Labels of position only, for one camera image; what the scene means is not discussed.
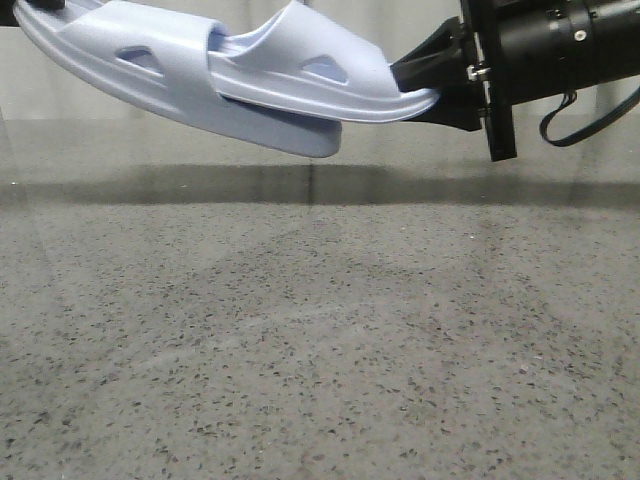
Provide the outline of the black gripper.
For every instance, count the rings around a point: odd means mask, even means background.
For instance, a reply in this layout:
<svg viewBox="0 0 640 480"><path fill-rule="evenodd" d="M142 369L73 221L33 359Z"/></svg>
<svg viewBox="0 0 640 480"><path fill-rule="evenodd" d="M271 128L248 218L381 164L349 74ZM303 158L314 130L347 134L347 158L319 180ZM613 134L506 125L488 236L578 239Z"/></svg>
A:
<svg viewBox="0 0 640 480"><path fill-rule="evenodd" d="M502 49L495 1L462 1L463 16L482 61L474 65L486 86L485 130L494 162L516 156L512 103L508 95L507 61ZM437 89L436 103L407 122L443 125L473 132L482 128L480 94L474 89L439 89L464 84L466 31L458 17L445 20L420 45L391 65L401 92Z"/></svg>

